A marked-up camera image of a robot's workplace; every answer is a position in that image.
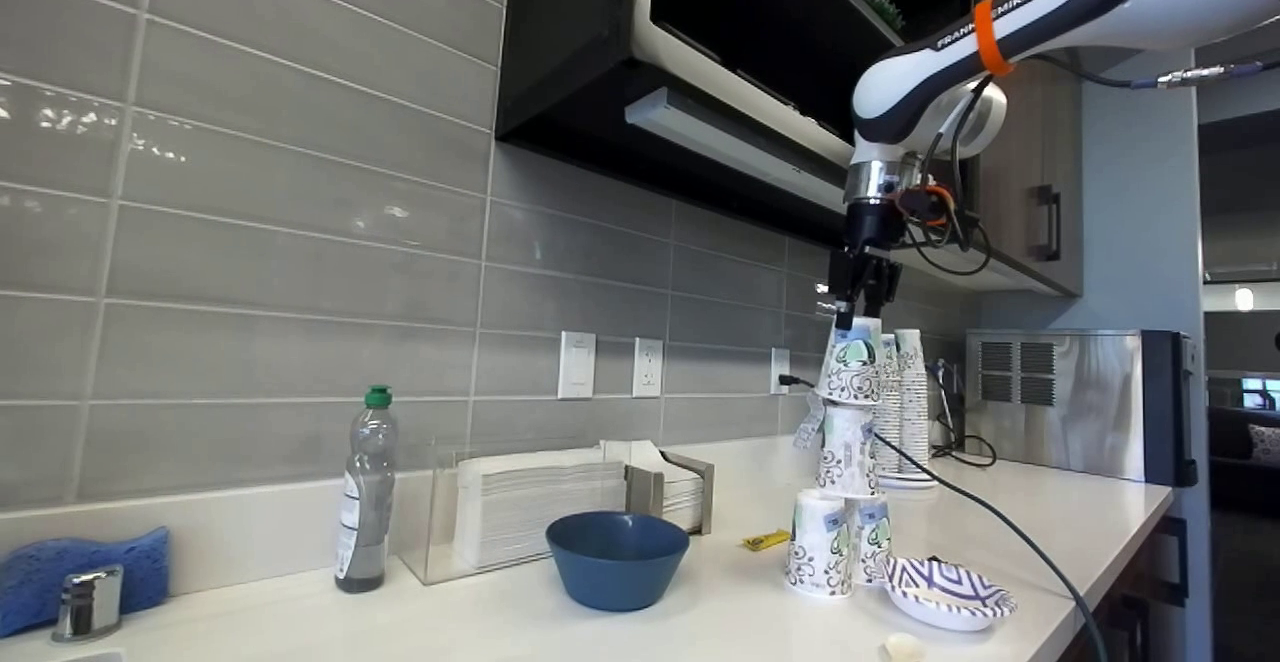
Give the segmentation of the stack of white paper towels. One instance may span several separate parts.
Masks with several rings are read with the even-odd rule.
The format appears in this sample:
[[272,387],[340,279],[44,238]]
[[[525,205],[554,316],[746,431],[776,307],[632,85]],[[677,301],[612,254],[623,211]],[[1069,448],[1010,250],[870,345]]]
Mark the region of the stack of white paper towels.
[[545,531],[566,516],[623,511],[626,462],[600,447],[495,455],[457,464],[452,548],[468,570],[549,552]]

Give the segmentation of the dark upper cabinet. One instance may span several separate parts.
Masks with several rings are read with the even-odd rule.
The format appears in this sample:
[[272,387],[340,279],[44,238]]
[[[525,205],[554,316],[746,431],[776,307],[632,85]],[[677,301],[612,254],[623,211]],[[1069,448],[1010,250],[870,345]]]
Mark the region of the dark upper cabinet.
[[500,141],[838,248],[845,214],[808,204],[625,120],[660,87],[829,160],[852,157],[858,78],[977,0],[507,0]]

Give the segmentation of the stack of white napkins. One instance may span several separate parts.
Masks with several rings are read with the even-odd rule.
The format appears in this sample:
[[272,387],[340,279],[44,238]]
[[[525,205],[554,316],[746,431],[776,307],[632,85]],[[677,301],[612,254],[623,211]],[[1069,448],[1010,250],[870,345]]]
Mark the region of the stack of white napkins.
[[691,535],[712,526],[716,466],[664,451],[650,440],[604,440],[605,457],[623,465],[623,510],[663,519]]

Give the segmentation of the blue sponge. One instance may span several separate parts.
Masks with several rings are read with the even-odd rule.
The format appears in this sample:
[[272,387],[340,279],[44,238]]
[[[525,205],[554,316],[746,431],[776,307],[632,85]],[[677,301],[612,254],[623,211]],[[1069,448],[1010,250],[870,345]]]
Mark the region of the blue sponge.
[[56,538],[0,557],[0,638],[55,622],[61,584],[72,574],[123,567],[120,612],[160,606],[170,588],[170,531],[156,528],[120,542]]

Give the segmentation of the dark sofa with cushion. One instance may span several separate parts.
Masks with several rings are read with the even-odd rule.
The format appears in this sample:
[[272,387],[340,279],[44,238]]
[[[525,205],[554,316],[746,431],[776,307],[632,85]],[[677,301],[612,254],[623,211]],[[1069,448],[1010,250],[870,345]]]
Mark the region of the dark sofa with cushion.
[[1211,508],[1280,520],[1280,411],[1210,406]]

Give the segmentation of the under-cabinet light bar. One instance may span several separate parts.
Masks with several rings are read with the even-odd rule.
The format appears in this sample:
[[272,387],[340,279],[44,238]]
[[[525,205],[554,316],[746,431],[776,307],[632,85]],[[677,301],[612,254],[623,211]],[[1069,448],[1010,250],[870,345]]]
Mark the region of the under-cabinet light bar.
[[838,215],[845,214],[845,173],[829,160],[777,134],[759,132],[708,109],[669,87],[660,87],[630,102],[623,111],[628,125],[678,143],[721,165],[753,175],[772,187]]

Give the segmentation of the chrome tap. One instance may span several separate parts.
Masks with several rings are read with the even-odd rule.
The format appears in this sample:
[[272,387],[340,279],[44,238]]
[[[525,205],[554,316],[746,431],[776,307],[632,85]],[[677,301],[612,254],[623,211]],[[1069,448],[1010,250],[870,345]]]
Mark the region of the chrome tap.
[[61,583],[58,618],[50,639],[79,644],[113,635],[122,627],[123,565],[69,574]]

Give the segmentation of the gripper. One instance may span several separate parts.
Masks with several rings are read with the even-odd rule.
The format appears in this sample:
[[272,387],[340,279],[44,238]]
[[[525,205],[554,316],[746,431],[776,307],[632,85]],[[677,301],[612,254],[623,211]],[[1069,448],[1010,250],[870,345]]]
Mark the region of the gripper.
[[865,318],[882,319],[886,306],[895,301],[902,265],[892,260],[892,251],[905,238],[906,225],[891,200],[855,200],[846,206],[844,248],[832,248],[828,268],[836,329],[852,327],[863,287]]

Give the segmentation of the blue bowl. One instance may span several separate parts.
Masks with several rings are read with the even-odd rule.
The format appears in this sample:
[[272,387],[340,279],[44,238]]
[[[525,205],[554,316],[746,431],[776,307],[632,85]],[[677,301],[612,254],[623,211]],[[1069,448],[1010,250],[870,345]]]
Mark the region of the blue bowl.
[[690,535],[677,525],[622,511],[557,519],[545,539],[570,599],[605,612],[632,612],[659,602],[690,547]]

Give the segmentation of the stainless steel appliance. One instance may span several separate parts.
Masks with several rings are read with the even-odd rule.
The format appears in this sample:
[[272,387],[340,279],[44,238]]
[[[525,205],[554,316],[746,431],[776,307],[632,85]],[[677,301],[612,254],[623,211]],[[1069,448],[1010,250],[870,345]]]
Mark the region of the stainless steel appliance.
[[1194,357],[1179,330],[969,330],[966,430],[1019,464],[1194,487]]

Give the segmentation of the white wall switch plate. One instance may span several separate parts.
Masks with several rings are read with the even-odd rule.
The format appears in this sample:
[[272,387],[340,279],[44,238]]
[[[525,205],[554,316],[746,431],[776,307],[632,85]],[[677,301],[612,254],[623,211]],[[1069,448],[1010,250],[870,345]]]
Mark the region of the white wall switch plate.
[[596,335],[585,330],[562,330],[557,400],[590,400],[595,391]]

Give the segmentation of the patterned paper coffee cup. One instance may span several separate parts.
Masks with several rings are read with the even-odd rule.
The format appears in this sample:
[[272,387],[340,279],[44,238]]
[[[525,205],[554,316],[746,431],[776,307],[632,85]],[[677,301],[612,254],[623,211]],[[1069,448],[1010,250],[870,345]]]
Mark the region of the patterned paper coffee cup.
[[882,321],[852,316],[847,327],[837,318],[831,328],[815,393],[833,405],[881,403]]
[[836,405],[810,392],[794,447],[815,447],[815,487],[827,494],[864,499],[879,493],[876,470],[876,412],[869,405]]
[[783,570],[790,589],[832,601],[852,594],[847,511],[844,498],[818,489],[796,494]]
[[852,501],[850,571],[860,586],[882,584],[892,556],[892,529],[886,496]]

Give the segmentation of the patterned paper plate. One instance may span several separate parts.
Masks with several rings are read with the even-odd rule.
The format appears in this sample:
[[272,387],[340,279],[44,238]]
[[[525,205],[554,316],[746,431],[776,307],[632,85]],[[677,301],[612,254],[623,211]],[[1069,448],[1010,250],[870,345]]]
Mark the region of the patterned paper plate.
[[1018,612],[1018,602],[1004,586],[936,558],[890,557],[882,588],[906,616],[955,633],[979,633]]

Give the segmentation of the clear dish soap bottle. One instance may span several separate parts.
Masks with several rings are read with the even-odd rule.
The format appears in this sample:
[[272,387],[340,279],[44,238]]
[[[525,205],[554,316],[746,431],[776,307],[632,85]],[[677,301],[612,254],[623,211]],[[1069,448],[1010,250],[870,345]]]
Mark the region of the clear dish soap bottle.
[[348,594],[372,592],[385,579],[399,438],[392,401],[388,385],[371,385],[349,430],[334,570]]

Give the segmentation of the stack of paper cups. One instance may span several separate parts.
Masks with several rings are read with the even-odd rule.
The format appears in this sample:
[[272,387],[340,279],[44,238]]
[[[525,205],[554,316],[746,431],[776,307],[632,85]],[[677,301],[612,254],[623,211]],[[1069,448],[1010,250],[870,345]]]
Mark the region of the stack of paper cups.
[[920,330],[882,335],[882,401],[876,419],[874,456],[879,484],[888,489],[934,485],[931,465],[929,379]]

